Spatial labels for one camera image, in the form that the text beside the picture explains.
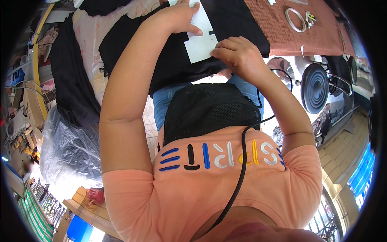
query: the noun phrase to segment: orange t-shirt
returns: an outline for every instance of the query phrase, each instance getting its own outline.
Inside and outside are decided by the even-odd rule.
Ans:
[[[154,159],[153,175],[141,170],[103,174],[106,207],[121,238],[190,241],[234,192],[244,128],[227,127],[167,144]],[[280,227],[304,228],[322,194],[316,147],[301,146],[282,157],[267,134],[252,129],[246,132],[246,144],[246,173],[233,206],[256,208]]]

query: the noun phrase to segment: woman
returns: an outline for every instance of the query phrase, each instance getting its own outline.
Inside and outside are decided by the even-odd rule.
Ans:
[[[211,52],[237,75],[230,80],[235,85],[181,85],[155,93],[161,154],[152,165],[142,113],[153,70],[171,33],[202,35],[190,23],[198,9],[198,3],[190,8],[183,0],[149,17],[109,78],[99,130],[106,206],[114,227],[125,241],[321,241],[300,229],[313,217],[322,193],[312,126],[296,98],[266,67],[258,48],[243,37],[223,40]],[[283,147],[279,150],[268,135],[249,129],[243,160],[242,131],[261,119],[254,111],[257,88],[277,117]],[[210,95],[209,102],[203,101],[202,94],[209,92],[219,98]],[[201,97],[198,107],[186,96]],[[223,109],[221,117],[215,117],[220,107],[232,115]],[[241,110],[246,118],[234,115]],[[208,123],[211,119],[217,122]],[[235,190],[243,162],[247,165],[238,196],[216,222]]]

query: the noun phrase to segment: black mesh bag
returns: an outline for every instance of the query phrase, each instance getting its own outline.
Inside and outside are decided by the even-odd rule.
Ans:
[[[229,126],[260,121],[257,106],[234,84],[203,83],[178,90],[169,104],[164,123],[164,144],[202,136]]]

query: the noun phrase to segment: embroidered letter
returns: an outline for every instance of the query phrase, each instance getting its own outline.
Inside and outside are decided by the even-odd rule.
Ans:
[[[220,146],[217,145],[217,144],[214,144],[214,148],[215,148],[217,151],[219,151],[219,152],[223,152],[223,149],[220,148]]]
[[[257,152],[257,142],[255,141],[255,139],[253,139],[252,149],[253,149],[253,162],[256,165],[259,165],[258,152]]]
[[[228,155],[228,163],[230,166],[234,166],[234,160],[233,160],[233,151],[231,149],[231,142],[227,142],[227,155]]]
[[[221,164],[219,163],[219,160],[222,159],[222,158],[224,158],[224,157],[226,157],[224,154],[220,154],[220,155],[218,155],[217,157],[215,157],[214,163],[215,163],[215,165],[216,165],[217,167],[219,167],[219,168],[226,168],[226,167],[227,167],[227,165],[221,165]]]
[[[243,154],[240,154],[240,155],[239,155],[238,161],[239,161],[241,164],[243,164]]]
[[[179,148],[173,148],[173,149],[170,149],[170,150],[168,150],[168,151],[165,151],[161,156],[166,156],[166,155],[168,155],[168,154],[177,152],[178,150],[179,150]]]
[[[164,168],[160,168],[159,171],[163,172],[163,171],[168,171],[168,170],[174,170],[174,169],[177,169],[179,167],[180,167],[180,165],[167,166],[167,167],[164,167]]]
[[[277,163],[277,156],[274,153],[271,153],[271,157],[273,157],[273,161],[269,161],[268,159],[264,159],[264,161],[269,165],[275,165]]]
[[[273,146],[271,144],[269,144],[268,142],[262,143],[262,145],[261,145],[262,152],[265,154],[269,154],[269,152],[267,150],[265,150],[265,146],[268,146],[270,149],[273,149]]]
[[[284,158],[282,157],[282,154],[281,154],[281,151],[278,149],[278,148],[276,148],[277,149],[277,151],[278,151],[278,155],[279,155],[279,157],[281,158],[281,164],[285,167],[285,170],[286,170],[286,166],[285,166],[285,161],[284,161]]]
[[[204,158],[204,167],[206,169],[209,169],[210,168],[210,157],[208,156],[207,143],[203,143],[203,158]]]
[[[175,161],[175,160],[178,160],[178,159],[180,159],[180,156],[174,156],[174,157],[167,158],[165,160],[160,161],[160,164],[164,164],[164,163],[167,163],[167,162]]]
[[[200,165],[194,166],[194,164],[195,164],[194,148],[192,147],[191,144],[189,144],[187,146],[187,149],[188,149],[188,163],[190,164],[190,166],[184,165],[183,166],[184,169],[189,170],[189,171],[194,171],[194,170],[199,169]]]

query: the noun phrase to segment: black cable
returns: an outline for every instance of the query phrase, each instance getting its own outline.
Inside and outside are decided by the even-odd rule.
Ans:
[[[290,80],[290,84],[291,84],[290,85],[290,92],[293,90],[293,81],[291,80],[290,75],[286,71],[281,70],[281,69],[276,69],[276,68],[270,69],[270,70],[279,70],[279,71],[282,71],[283,73],[285,73],[288,76],[289,80]],[[263,106],[262,106],[262,103],[261,103],[261,99],[259,98],[259,90],[258,89],[257,89],[257,96],[258,96],[258,102],[259,102],[258,108],[262,108]],[[271,116],[267,120],[270,120],[270,119],[272,119],[274,117],[275,117],[275,115]]]
[[[288,78],[290,79],[290,83],[291,83],[291,85],[290,85],[290,91],[293,90],[293,81],[291,80],[289,74],[288,74],[286,71],[281,70],[281,69],[270,69],[270,70],[279,70],[279,71],[282,71],[283,73],[285,73],[285,74],[288,76]],[[260,101],[260,99],[259,99],[259,91],[258,91],[258,89],[257,89],[257,95],[258,95],[258,101],[259,101],[260,107],[262,107],[262,103],[261,103],[261,101]],[[262,121],[259,121],[259,122],[255,123],[255,124],[252,124],[252,125],[250,125],[250,126],[247,126],[247,127],[243,130],[243,132],[242,132],[242,153],[243,153],[243,161],[242,161],[242,169],[241,169],[241,174],[239,175],[238,183],[236,184],[235,190],[234,190],[234,192],[233,192],[233,194],[232,194],[230,200],[228,201],[226,207],[223,209],[222,213],[219,215],[219,217],[217,218],[217,220],[215,221],[215,223],[210,227],[210,229],[207,231],[207,233],[210,232],[211,229],[213,229],[213,228],[214,228],[216,225],[218,225],[220,222],[222,222],[223,218],[226,216],[226,214],[227,214],[228,211],[230,210],[231,206],[233,205],[233,203],[234,203],[234,201],[235,201],[235,199],[236,199],[236,196],[238,195],[239,190],[240,190],[240,188],[241,188],[241,186],[242,186],[243,179],[244,179],[244,177],[245,177],[245,172],[246,172],[246,164],[247,164],[246,132],[247,132],[250,128],[255,127],[255,126],[257,126],[257,125],[259,125],[259,124],[261,124],[261,123],[263,123],[263,122],[266,122],[266,121],[268,121],[268,120],[270,120],[270,119],[272,119],[272,118],[274,118],[274,115],[271,116],[270,118],[264,119],[264,120],[262,120]]]

